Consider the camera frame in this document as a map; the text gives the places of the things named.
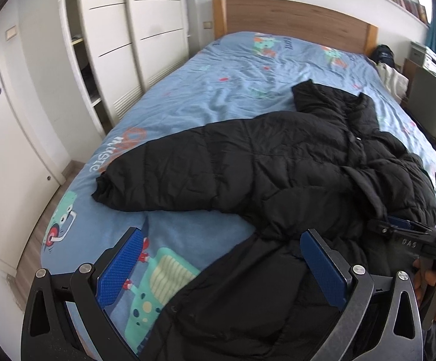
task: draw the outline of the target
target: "wardrobe door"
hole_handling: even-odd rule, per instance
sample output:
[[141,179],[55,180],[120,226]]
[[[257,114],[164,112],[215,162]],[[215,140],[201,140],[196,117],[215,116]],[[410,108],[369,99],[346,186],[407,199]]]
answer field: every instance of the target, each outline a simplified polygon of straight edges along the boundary
[[189,58],[185,0],[127,0],[133,47],[146,90]]
[[125,0],[78,0],[96,84],[116,125],[142,96]]
[[27,239],[58,187],[17,122],[0,77],[0,269],[15,275]]

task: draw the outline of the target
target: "black backpack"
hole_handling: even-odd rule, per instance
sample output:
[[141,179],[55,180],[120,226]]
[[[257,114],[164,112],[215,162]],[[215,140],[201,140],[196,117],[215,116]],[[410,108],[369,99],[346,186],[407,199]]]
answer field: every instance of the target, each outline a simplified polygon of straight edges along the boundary
[[372,53],[370,59],[378,64],[378,62],[383,62],[389,67],[395,69],[395,55],[387,45],[378,45],[375,51]]

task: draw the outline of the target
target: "wooden headboard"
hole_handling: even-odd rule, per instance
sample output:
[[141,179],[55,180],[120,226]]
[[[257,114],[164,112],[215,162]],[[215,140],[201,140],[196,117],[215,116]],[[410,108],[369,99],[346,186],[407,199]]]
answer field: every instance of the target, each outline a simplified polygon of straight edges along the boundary
[[290,36],[352,53],[370,54],[378,28],[331,9],[289,0],[213,0],[215,39],[240,31]]

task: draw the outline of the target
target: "white cloth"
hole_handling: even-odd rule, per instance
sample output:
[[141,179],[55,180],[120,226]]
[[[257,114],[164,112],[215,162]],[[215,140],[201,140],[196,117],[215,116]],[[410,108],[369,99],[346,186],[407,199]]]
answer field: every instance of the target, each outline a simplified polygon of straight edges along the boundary
[[400,104],[401,100],[406,95],[408,79],[383,62],[377,65],[377,71],[385,88],[391,93],[398,104]]

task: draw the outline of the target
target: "jacket sleeve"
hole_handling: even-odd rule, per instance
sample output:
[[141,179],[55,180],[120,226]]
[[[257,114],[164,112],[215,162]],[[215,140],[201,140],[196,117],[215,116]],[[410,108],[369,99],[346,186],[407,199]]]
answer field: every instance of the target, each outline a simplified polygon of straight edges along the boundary
[[149,141],[115,159],[92,197],[112,209],[239,213],[252,188],[252,155],[241,120]]

